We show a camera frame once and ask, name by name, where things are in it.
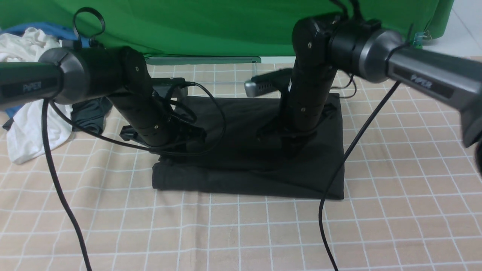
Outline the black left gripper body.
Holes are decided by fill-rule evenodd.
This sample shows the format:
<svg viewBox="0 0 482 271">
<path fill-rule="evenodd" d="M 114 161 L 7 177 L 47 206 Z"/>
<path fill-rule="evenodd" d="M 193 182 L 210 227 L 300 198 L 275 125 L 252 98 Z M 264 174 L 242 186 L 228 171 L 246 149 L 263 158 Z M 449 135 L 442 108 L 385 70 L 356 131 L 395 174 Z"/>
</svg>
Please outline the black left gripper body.
<svg viewBox="0 0 482 271">
<path fill-rule="evenodd" d="M 150 153 L 164 156 L 196 157 L 207 153 L 188 152 L 189 143 L 205 142 L 205 129 L 174 117 L 170 102 L 153 88 L 124 90 L 107 99 L 128 122 L 119 132 L 122 140 L 136 142 Z"/>
</svg>

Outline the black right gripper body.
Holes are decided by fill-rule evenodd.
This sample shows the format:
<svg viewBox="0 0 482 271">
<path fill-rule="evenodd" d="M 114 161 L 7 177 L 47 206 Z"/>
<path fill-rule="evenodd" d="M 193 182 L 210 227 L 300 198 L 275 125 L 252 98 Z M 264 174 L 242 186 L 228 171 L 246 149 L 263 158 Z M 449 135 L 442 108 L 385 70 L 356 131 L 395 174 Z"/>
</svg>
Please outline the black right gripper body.
<svg viewBox="0 0 482 271">
<path fill-rule="evenodd" d="M 300 151 L 317 135 L 324 105 L 336 72 L 291 74 L 288 90 L 282 93 L 277 115 L 259 128 L 256 137 L 261 142 L 278 138 L 287 158 Z"/>
</svg>

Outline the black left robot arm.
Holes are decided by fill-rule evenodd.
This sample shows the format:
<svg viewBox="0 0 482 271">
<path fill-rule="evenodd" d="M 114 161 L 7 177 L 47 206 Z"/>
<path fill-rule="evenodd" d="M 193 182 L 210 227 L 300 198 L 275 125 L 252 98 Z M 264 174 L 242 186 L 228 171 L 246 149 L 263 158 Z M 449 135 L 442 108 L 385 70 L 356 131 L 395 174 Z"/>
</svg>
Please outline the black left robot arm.
<svg viewBox="0 0 482 271">
<path fill-rule="evenodd" d="M 194 86 L 183 78 L 152 78 L 143 55 L 122 47 L 73 50 L 52 48 L 37 62 L 1 63 L 1 109 L 23 106 L 8 132 L 8 156 L 22 164 L 45 152 L 41 139 L 41 102 L 62 105 L 70 115 L 73 105 L 105 97 L 127 120 L 125 140 L 142 144 L 160 155 L 192 157 L 189 143 L 204 143 L 206 132 L 194 126 L 187 110 L 181 117 L 172 109 L 177 90 Z"/>
</svg>

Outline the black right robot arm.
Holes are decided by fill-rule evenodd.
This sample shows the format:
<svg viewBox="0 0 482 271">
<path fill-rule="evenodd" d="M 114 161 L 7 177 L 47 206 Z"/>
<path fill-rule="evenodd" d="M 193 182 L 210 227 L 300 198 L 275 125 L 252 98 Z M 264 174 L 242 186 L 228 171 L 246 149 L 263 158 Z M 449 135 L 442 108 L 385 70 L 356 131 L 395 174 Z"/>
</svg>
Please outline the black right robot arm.
<svg viewBox="0 0 482 271">
<path fill-rule="evenodd" d="M 282 93 L 279 113 L 258 129 L 260 140 L 281 137 L 283 148 L 296 155 L 316 134 L 316 127 L 336 72 L 367 82 L 405 84 L 460 113 L 462 142 L 476 145 L 481 170 L 481 63 L 413 48 L 399 32 L 379 20 L 349 18 L 332 12 L 299 20 L 291 35 L 296 55 L 292 69 L 253 77 L 246 94 Z"/>
</svg>

